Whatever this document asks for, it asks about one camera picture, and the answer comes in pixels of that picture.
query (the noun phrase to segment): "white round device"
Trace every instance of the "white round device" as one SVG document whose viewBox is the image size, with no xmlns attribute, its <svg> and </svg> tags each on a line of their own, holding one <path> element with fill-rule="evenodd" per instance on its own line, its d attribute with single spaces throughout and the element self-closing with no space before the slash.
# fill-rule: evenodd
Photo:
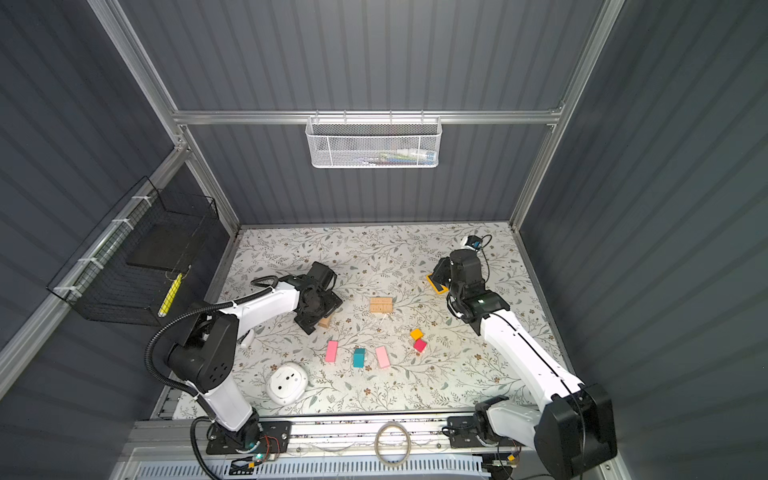
<svg viewBox="0 0 768 480">
<path fill-rule="evenodd" d="M 290 405 L 301 398 L 310 378 L 298 363 L 280 366 L 266 383 L 266 394 L 278 405 Z"/>
</svg>

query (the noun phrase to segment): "yellow marker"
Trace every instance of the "yellow marker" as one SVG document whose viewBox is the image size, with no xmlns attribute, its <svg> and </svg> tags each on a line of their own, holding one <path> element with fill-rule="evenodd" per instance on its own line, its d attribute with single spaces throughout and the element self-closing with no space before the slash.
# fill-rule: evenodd
<svg viewBox="0 0 768 480">
<path fill-rule="evenodd" d="M 438 295 L 442 295 L 443 293 L 448 291 L 448 289 L 445 288 L 443 285 L 440 286 L 441 290 L 437 289 L 437 286 L 432 282 L 432 274 L 431 273 L 429 275 L 427 275 L 427 281 L 429 282 L 430 285 L 432 285 L 432 288 L 435 289 L 435 291 L 437 292 Z"/>
<path fill-rule="evenodd" d="M 160 311 L 157 312 L 157 316 L 160 318 L 166 316 L 168 314 L 168 310 L 170 310 L 170 306 L 173 305 L 174 298 L 176 298 L 176 292 L 179 291 L 179 287 L 181 286 L 182 278 L 183 277 L 181 276 L 181 273 L 176 275 L 176 280 L 174 280 L 174 282 L 170 285 L 168 293 L 165 294 L 165 300 L 163 300 Z"/>
</svg>

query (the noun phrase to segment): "teal block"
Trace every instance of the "teal block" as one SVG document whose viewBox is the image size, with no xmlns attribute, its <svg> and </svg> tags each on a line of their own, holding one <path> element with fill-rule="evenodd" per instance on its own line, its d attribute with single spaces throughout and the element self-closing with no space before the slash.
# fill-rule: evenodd
<svg viewBox="0 0 768 480">
<path fill-rule="evenodd" d="M 361 369 L 366 364 L 366 349 L 355 349 L 352 355 L 352 366 Z"/>
</svg>

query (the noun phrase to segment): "yellow highlighter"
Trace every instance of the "yellow highlighter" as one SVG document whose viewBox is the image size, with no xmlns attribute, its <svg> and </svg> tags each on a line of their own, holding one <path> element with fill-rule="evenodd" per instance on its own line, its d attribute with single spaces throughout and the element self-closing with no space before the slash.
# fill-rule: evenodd
<svg viewBox="0 0 768 480">
<path fill-rule="evenodd" d="M 173 305 L 176 292 L 179 291 L 179 287 L 181 286 L 182 278 L 183 277 L 181 273 L 176 275 L 176 280 L 174 280 L 174 282 L 170 285 L 168 293 L 165 294 L 165 300 L 163 300 L 163 304 L 160 306 L 160 311 L 157 312 L 157 316 L 160 318 L 166 316 L 168 314 L 168 310 L 170 310 L 170 306 Z"/>
</svg>

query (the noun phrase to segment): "metal beam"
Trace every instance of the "metal beam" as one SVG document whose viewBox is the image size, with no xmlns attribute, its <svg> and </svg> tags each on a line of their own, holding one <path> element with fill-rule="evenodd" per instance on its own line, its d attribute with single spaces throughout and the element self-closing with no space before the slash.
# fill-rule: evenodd
<svg viewBox="0 0 768 480">
<path fill-rule="evenodd" d="M 185 125 L 301 125 L 314 116 L 350 123 L 436 122 L 443 124 L 557 124 L 559 111 L 177 111 Z"/>
<path fill-rule="evenodd" d="M 237 214 L 217 182 L 192 134 L 174 120 L 172 112 L 177 110 L 176 103 L 149 58 L 149 54 L 141 44 L 136 31 L 131 26 L 120 2 L 118 0 L 88 0 L 88 4 L 139 84 L 141 91 L 144 92 L 144 96 L 152 106 L 157 118 L 160 119 L 168 136 L 176 145 L 182 147 L 189 145 L 194 156 L 187 162 L 187 166 L 192 171 L 203 193 L 216 201 L 221 223 L 227 232 L 233 236 L 240 229 Z"/>
<path fill-rule="evenodd" d="M 541 186 L 541 181 L 547 173 L 552 158 L 558 151 L 565 130 L 571 123 L 571 119 L 581 100 L 581 96 L 587 86 L 589 77 L 592 75 L 594 66 L 597 64 L 598 58 L 600 58 L 600 53 L 603 51 L 605 42 L 608 40 L 608 36 L 611 33 L 623 6 L 624 0 L 604 0 L 603 2 L 603 6 L 601 7 L 598 18 L 594 22 L 592 32 L 584 47 L 584 51 L 579 58 L 579 62 L 571 77 L 568 88 L 565 90 L 560 121 L 554 126 L 551 134 L 545 140 L 544 145 L 539 151 L 539 155 L 537 156 L 533 167 L 531 167 L 531 173 L 525 181 L 523 191 L 520 193 L 517 205 L 515 205 L 515 210 L 512 212 L 512 216 L 509 219 L 509 223 L 512 225 L 514 231 L 519 231 L 523 220 L 525 220 L 525 216 L 528 214 L 528 210 L 531 208 L 534 196 Z"/>
<path fill-rule="evenodd" d="M 149 177 L 149 181 L 136 191 L 134 198 L 131 198 L 125 206 L 115 215 L 114 218 L 125 218 L 141 202 L 141 198 L 148 195 L 154 185 L 156 188 L 162 188 L 168 184 L 171 178 L 184 164 L 189 156 L 189 151 L 185 147 L 176 147 L 171 151 L 163 163 Z M 99 237 L 86 250 L 84 257 L 93 255 L 114 232 L 114 226 L 117 223 L 110 222 Z M 83 262 L 77 262 L 71 270 L 64 276 L 60 285 L 65 285 L 70 279 L 79 275 Z M 13 382 L 22 374 L 29 365 L 37 352 L 43 346 L 48 337 L 56 330 L 56 327 L 69 313 L 70 306 L 54 294 L 49 294 L 43 300 L 43 303 L 27 319 L 25 324 L 19 329 L 13 338 L 8 341 L 0 352 L 0 399 L 11 388 Z"/>
</svg>

